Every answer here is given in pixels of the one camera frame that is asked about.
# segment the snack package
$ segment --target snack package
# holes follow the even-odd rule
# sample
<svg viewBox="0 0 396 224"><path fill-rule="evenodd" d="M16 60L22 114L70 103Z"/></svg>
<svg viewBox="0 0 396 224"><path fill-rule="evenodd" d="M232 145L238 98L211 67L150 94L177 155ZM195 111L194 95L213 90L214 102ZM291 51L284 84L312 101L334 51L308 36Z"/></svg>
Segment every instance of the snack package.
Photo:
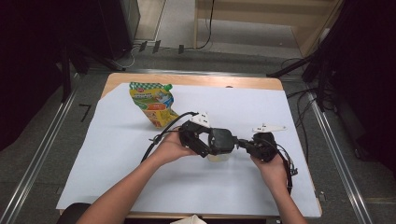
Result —
<svg viewBox="0 0 396 224"><path fill-rule="evenodd" d="M155 127L165 127L178 117L178 114L171 108L174 102L170 92L171 84L163 86L160 83L131 82L129 87L134 103L140 107Z"/></svg>

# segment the white paper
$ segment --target white paper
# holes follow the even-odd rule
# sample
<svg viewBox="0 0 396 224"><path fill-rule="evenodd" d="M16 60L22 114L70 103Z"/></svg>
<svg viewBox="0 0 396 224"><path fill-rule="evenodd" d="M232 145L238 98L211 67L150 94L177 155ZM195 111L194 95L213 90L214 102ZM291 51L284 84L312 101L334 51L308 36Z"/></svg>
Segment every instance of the white paper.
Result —
<svg viewBox="0 0 396 224"><path fill-rule="evenodd" d="M305 217L320 217L285 92L179 85L171 92L178 114L205 111L213 128L228 129L238 138L251 139L252 128L263 123L286 126L286 131L273 134L299 171L292 178L291 196ZM108 93L96 108L57 208L93 203L139 164L149 139L160 131L134 104L128 83ZM278 216L272 195L243 148L235 148L225 162L196 156L166 164L150 179L132 211Z"/></svg>

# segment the wooden table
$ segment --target wooden table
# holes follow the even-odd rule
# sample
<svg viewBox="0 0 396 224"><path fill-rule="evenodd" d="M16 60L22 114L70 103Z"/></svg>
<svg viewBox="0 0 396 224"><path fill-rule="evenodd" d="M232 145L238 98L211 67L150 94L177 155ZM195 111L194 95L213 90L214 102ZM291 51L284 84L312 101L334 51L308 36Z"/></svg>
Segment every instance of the wooden table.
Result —
<svg viewBox="0 0 396 224"><path fill-rule="evenodd" d="M313 51L337 18L342 0L216 0L213 20L287 25L303 57ZM194 47L198 19L210 19L212 0L195 0Z"/></svg>

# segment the table top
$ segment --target table top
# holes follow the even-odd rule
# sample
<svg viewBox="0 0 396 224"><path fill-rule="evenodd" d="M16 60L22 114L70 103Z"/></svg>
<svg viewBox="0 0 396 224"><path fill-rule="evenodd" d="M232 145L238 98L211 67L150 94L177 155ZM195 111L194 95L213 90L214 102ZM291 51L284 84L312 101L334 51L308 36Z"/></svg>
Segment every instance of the table top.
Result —
<svg viewBox="0 0 396 224"><path fill-rule="evenodd" d="M237 126L236 129L233 127L232 133L237 133L238 137L245 135L243 136L245 139L248 139L249 136L251 137L252 133L246 132L246 129L248 129L248 127L250 130L253 128L251 127L252 122L254 123L256 120L249 122L252 118L267 117L273 122L284 122L281 124L286 125L288 129L284 132L274 133L274 135L277 142L288 149L289 154L300 172L297 177L293 178L294 189L291 196L299 208L301 208L303 215L306 217L320 217L320 206L315 198L312 180L304 161L304 154L298 140L297 132L293 126L289 105L278 79L164 74L112 74L109 76L102 95L102 100L96 108L84 145L78 154L78 158L67 180L61 200L58 203L58 209L63 210L70 203L92 203L105 192L106 189L110 188L124 175L132 171L140 162L140 151L132 152L131 150L135 149L125 147L125 145L147 147L149 145L147 139L158 132L158 130L150 127L151 124L147 118L144 118L143 113L138 111L139 109L136 109L137 106L120 103L126 101L132 102L130 96L125 96L126 94L124 94L124 92L128 90L127 84L131 81L173 84L174 88L171 92L175 95L175 107L173 108L176 109L176 112L178 110L186 110L185 107L188 107L187 109L192 109L190 107L199 109L200 106L201 109L209 108L211 106L208 105L218 104L221 98L221 100L227 102L227 104L212 106L209 109L209 117L212 118L211 116L213 115L215 124L217 125L216 127L220 128L228 128L230 126L230 117L227 116L232 116L232 118L234 116L241 116L238 115L238 113L235 114L235 109L233 109L234 107L232 105L233 101L239 97L238 95L248 95L251 99L247 99L247 102L249 100L260 100L263 101L264 104L271 104L271 107L265 107L263 109L261 106L261 108L256 108L253 111L249 108L238 109L242 112L242 117L238 118L238 120L244 120L246 123L232 124L231 126ZM196 96L196 92L200 92L199 95L202 95L204 99L194 99L194 104L192 106L190 98ZM131 119L129 115L130 112L128 111L135 109L137 112L134 118ZM217 112L222 109L227 110L228 113L219 116ZM252 116L245 118L244 114L246 113L250 113ZM141 120L136 121L137 118L142 118L142 120L147 122L142 123ZM114 134L108 134L114 132L117 132L120 136L115 137L113 136ZM183 173L185 172L184 174L180 174L180 166L186 167L183 168L186 170L183 171ZM269 191L263 184L259 172L256 171L257 168L254 169L255 167L253 166L254 164L248 160L248 154L240 149L237 151L234 150L230 160L227 162L210 162L207 159L199 157L193 159L188 158L183 161L175 161L172 162L172 164L167 164L150 179L148 185L134 205L133 211L129 217L182 218L192 214L199 214L203 217L276 217L278 214L272 196L267 197ZM175 179L175 173L178 173L180 177ZM249 187L252 188L251 190L246 190L246 186L241 186L240 180L244 178L246 181L243 183L247 185L251 184L252 186ZM99 183L99 186L92 187L92 182ZM222 184L228 184L226 190L219 190L224 187ZM213 188L213 194L203 190L207 187ZM251 191L254 190L260 191L258 195L251 194ZM158 198L153 199L151 197L153 194L157 195ZM255 201L258 197L263 197L264 199ZM195 198L196 200L191 204L191 202L185 202L185 200L183 202L183 198ZM213 198L217 198L220 202L226 203L226 208L222 210L219 209L219 211L214 211L213 213L207 213L208 210L205 209L200 210L203 207L211 207L211 204L213 204L213 209L216 210L220 202L210 202ZM169 202L187 203L188 205L172 205L172 203L162 205ZM240 206L239 203L247 204L247 206ZM180 210L187 210L181 212L172 209L167 210L168 207L177 208L178 206ZM260 209L258 211L250 211L250 208L250 210L247 209L245 211L245 208L243 208L250 206L261 206L263 212Z"/></svg>

